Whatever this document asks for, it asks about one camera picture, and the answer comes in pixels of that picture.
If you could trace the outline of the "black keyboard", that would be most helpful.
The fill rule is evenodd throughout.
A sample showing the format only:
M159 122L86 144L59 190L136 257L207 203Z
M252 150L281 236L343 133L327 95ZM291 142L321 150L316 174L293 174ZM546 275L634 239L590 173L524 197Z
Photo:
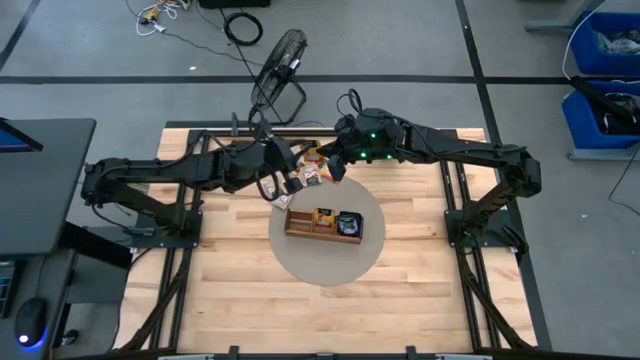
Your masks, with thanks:
M0 318L6 318L9 313L15 272L13 261L0 262Z

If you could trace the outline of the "round grey placemat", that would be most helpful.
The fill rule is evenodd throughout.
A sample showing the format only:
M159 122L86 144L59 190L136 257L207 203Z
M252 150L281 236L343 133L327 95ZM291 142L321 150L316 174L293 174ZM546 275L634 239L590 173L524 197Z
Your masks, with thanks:
M361 214L362 242L345 244L285 233L289 212L316 208ZM348 177L339 183L325 181L305 188L287 209L273 209L269 221L269 240L276 259L291 275L314 285L337 286L359 278L376 263L385 238L385 219L378 201L366 187Z

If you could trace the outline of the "desk monitor with blue screen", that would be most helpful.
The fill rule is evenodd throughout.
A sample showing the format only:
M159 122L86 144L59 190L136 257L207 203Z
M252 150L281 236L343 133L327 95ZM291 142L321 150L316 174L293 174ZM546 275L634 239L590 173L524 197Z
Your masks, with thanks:
M0 153L40 152L44 146L0 117Z

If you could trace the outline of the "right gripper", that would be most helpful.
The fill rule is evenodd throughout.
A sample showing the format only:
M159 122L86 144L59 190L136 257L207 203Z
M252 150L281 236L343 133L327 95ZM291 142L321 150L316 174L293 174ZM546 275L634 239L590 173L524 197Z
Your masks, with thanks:
M317 150L323 157L329 158L328 166L337 182L346 174L346 165L359 159L367 159L369 132L356 125L337 124L334 127L336 140L319 145Z

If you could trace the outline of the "blue tea bag packet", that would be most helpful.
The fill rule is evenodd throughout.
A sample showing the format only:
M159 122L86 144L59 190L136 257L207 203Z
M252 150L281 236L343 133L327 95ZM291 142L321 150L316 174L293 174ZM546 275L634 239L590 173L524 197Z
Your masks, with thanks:
M342 236L360 237L362 215L356 212L341 211L337 217L337 231Z

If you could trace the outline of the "grey table leg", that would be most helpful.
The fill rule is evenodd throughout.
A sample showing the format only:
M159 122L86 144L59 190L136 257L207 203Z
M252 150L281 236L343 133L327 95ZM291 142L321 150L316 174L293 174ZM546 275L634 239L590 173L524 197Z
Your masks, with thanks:
M534 31L565 31L576 28L582 19L593 11L598 10L608 0L581 0L580 7L566 19L530 20L524 25L527 32Z

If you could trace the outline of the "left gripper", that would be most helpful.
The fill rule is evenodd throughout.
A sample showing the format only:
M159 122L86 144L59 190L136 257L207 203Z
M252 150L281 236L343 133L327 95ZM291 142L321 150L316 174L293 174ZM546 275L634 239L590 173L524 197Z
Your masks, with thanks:
M263 163L259 167L259 192L261 194L295 194L303 189L298 178L291 176L301 175L306 164L298 162L298 155L291 150L289 142L280 137L270 137L259 140L264 151ZM300 140L294 144L295 153L306 153L316 149L320 143L316 140ZM262 185L264 178L270 179L273 189L269 190Z

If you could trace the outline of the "black desk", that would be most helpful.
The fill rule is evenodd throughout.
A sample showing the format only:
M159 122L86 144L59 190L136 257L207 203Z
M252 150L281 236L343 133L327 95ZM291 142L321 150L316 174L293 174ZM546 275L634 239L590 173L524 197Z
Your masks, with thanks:
M47 254L57 247L96 121L10 124L43 149L0 153L0 258Z

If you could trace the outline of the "black box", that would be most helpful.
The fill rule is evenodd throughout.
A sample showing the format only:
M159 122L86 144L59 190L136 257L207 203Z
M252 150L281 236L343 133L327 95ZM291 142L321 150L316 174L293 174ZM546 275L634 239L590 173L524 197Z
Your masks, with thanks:
M272 0L198 0L201 7L206 9L269 7Z

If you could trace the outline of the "black equipment piece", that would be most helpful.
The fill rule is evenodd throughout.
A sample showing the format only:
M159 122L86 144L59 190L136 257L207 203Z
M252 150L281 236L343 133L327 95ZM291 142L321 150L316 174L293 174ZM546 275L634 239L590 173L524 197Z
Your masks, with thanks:
M599 130L606 135L640 135L640 96L598 90L579 76L571 86L589 101Z

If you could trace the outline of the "black computer mouse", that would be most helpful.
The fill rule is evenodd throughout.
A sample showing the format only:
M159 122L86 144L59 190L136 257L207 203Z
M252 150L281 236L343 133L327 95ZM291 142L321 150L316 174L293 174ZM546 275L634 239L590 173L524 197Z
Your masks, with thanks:
M41 297L26 300L18 309L14 321L14 335L24 348L37 345L46 330L47 301Z

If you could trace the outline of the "blue plastic bin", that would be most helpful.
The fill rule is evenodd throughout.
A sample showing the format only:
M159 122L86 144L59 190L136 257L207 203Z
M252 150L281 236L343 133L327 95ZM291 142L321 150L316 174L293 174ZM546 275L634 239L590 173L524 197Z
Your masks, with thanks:
M589 81L589 84L603 94L640 97L640 81ZM593 110L591 102L577 90L565 97L562 110L578 149L622 149L640 141L640 130L637 134L605 133L604 125L600 125L602 116Z
M640 13L596 12L591 15L571 40L579 70L585 74L640 77L640 54L607 51L603 35L640 32Z

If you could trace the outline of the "grey desk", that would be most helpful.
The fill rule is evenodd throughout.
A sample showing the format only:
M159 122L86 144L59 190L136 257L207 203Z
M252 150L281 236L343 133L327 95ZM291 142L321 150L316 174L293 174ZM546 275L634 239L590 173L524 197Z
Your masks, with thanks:
M68 293L68 283L77 261L72 250L57 250L46 256L33 256L25 261L9 316L0 318L0 360L50 360L61 312ZM34 346L24 348L15 336L15 321L19 308L27 300L46 300L46 321L43 338Z

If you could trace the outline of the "black floor fan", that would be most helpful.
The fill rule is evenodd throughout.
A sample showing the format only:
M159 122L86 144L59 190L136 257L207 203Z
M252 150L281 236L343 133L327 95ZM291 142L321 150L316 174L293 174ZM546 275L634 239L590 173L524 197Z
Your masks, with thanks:
M249 121L260 111L274 105L289 84L292 84L300 93L301 99L292 115L280 123L288 125L295 120L307 100L306 92L295 78L307 46L307 37L301 29L289 29L280 38L254 81L251 93L252 107L248 115Z

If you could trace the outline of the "wooden tea organizer box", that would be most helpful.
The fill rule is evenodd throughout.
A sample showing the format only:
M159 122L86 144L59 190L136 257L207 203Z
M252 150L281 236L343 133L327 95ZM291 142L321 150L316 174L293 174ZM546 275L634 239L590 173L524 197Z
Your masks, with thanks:
M287 210L285 216L284 231L287 236L360 245L364 233L364 218L362 216L362 230L360 237L342 236L337 231L337 217L341 211L336 211L336 227L334 229L315 229L313 227L313 211Z

